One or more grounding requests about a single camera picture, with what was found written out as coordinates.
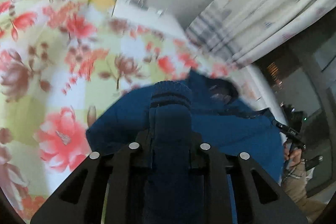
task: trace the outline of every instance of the white mattress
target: white mattress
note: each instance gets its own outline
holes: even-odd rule
[[[173,15],[169,13],[160,15],[157,13],[157,10],[152,8],[143,10],[129,3],[129,0],[117,0],[112,17],[127,19],[150,29],[171,35],[174,38],[187,40],[184,30]]]

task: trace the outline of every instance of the curtain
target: curtain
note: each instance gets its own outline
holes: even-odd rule
[[[186,33],[204,50],[245,66],[335,6],[336,0],[214,0]]]

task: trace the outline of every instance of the beige sleeve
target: beige sleeve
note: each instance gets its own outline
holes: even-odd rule
[[[304,164],[299,164],[293,172],[293,175],[300,178],[289,176],[282,181],[281,187],[300,210],[303,211],[309,223],[313,223],[322,213],[326,204],[307,198],[307,178]]]

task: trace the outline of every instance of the round rivet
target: round rivet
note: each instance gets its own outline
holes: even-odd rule
[[[202,150],[209,150],[210,147],[211,147],[211,146],[210,146],[208,143],[202,143],[202,144],[200,145],[200,148],[201,148]]]
[[[97,158],[99,158],[99,153],[98,152],[92,152],[91,154],[90,154],[90,159],[92,159],[92,160],[95,160],[95,159],[97,159]]]
[[[128,147],[129,147],[130,149],[138,149],[138,148],[140,147],[140,144],[138,144],[137,142],[133,142],[133,143],[130,143],[130,144],[128,145]]]
[[[246,153],[246,152],[241,152],[239,154],[239,156],[243,159],[243,160],[248,160],[250,158],[250,154]]]

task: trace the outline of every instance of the floral bedsheet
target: floral bedsheet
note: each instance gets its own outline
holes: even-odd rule
[[[85,130],[111,104],[190,68],[250,95],[234,66],[88,0],[0,0],[0,186],[19,215],[87,157]]]

